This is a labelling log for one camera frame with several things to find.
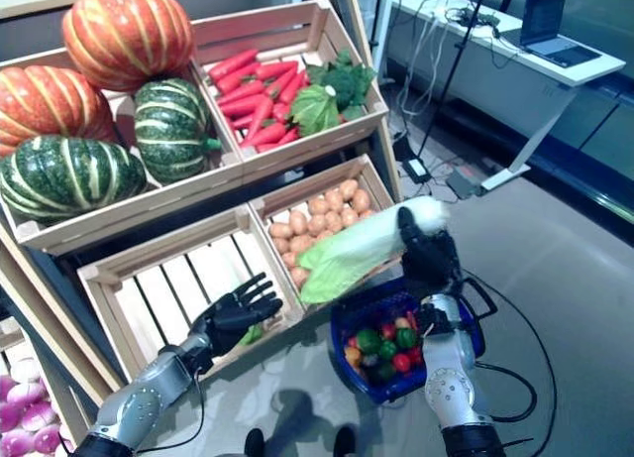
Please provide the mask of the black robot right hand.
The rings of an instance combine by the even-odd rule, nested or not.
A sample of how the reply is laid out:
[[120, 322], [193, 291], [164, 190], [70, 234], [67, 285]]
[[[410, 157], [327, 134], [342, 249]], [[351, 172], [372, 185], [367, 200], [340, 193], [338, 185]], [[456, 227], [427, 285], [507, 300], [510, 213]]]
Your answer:
[[405, 245], [401, 264], [408, 292], [424, 298], [457, 288], [462, 273], [452, 236], [445, 229], [425, 234], [406, 207], [399, 208], [397, 225]]

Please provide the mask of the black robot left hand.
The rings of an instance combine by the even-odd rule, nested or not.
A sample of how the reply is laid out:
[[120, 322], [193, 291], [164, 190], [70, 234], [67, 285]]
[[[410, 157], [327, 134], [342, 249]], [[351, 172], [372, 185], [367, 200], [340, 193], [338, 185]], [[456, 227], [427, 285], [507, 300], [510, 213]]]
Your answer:
[[266, 273], [259, 273], [223, 294], [192, 323], [185, 344], [196, 357], [212, 359], [229, 353], [247, 334], [279, 312], [283, 301]]

